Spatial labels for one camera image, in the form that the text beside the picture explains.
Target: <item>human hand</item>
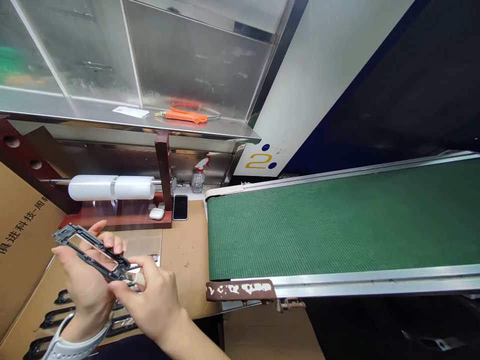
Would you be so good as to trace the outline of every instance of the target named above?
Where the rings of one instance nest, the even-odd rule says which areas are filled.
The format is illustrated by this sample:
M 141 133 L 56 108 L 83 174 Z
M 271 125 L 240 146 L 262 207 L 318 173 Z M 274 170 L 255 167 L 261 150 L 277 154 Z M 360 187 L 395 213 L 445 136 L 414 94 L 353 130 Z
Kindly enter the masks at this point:
M 122 281 L 112 281 L 108 286 L 128 310 L 135 324 L 164 348 L 169 336 L 182 320 L 188 321 L 187 312 L 180 306 L 175 274 L 157 267 L 151 256 L 128 259 L 142 268 L 145 289 L 137 293 Z
M 111 232 L 99 234 L 106 224 L 106 220 L 99 221 L 88 232 L 97 236 L 107 248 L 113 248 L 115 254 L 122 254 L 127 250 L 126 241 L 122 241 Z M 78 247 L 106 268 L 114 268 L 113 260 L 86 241 L 82 241 Z M 68 246 L 57 246 L 51 252 L 63 265 L 67 274 L 66 288 L 76 307 L 75 316 L 63 330 L 61 336 L 74 343 L 88 340 L 95 336 L 108 321 L 115 302 L 115 295 L 102 274 L 80 259 L 75 250 Z

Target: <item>red wooden stand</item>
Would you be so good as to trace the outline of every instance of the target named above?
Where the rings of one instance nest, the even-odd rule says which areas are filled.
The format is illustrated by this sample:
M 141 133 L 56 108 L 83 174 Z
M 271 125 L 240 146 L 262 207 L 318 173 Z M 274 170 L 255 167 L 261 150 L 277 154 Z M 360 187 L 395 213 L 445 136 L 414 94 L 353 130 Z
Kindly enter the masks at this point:
M 47 197 L 52 203 L 69 214 L 60 224 L 60 228 L 68 223 L 80 225 L 86 229 L 96 222 L 106 219 L 105 230 L 138 230 L 165 229 L 172 227 L 173 189 L 170 183 L 169 133 L 157 133 L 155 150 L 158 159 L 158 170 L 162 192 L 155 194 L 150 200 L 119 200 L 114 201 L 73 201 L 68 195 L 66 186 L 51 186 L 50 179 L 61 176 L 42 158 L 29 144 L 26 138 L 7 121 L 0 118 L 0 161 L 18 176 L 28 182 L 33 188 Z M 165 204 L 165 214 L 162 220 L 152 220 L 149 217 L 149 204 Z

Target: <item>yellow number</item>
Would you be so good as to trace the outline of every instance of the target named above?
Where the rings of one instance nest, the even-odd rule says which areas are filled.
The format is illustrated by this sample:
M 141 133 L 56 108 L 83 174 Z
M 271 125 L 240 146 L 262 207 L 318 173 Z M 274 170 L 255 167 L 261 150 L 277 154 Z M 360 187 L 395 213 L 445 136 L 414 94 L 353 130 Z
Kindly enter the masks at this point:
M 256 157 L 257 155 L 259 156 L 266 156 L 267 157 L 267 160 L 265 161 L 252 161 L 252 162 L 249 162 L 245 168 L 247 169 L 265 169 L 265 166 L 250 166 L 252 164 L 266 164 L 268 163 L 270 160 L 272 160 L 272 155 L 269 155 L 269 154 L 253 154 L 252 156 L 250 156 L 250 159 L 253 159 L 254 157 Z

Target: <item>green conveyor belt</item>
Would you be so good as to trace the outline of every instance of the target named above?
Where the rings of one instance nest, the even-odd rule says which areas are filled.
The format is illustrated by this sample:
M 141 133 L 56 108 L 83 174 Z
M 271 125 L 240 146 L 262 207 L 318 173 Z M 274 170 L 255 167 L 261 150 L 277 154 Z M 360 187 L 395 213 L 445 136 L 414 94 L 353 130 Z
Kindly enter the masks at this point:
M 211 280 L 480 264 L 480 160 L 208 200 Z

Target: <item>plastic wrap roll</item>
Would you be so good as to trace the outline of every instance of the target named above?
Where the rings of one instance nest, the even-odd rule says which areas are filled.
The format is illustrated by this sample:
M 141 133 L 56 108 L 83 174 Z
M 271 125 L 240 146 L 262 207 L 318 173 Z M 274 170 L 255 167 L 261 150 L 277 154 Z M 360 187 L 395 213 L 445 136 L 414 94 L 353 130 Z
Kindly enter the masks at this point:
M 73 200 L 116 200 L 114 181 L 118 175 L 77 175 L 68 184 L 68 194 Z
M 153 176 L 119 176 L 115 181 L 118 200 L 151 200 L 155 196 Z

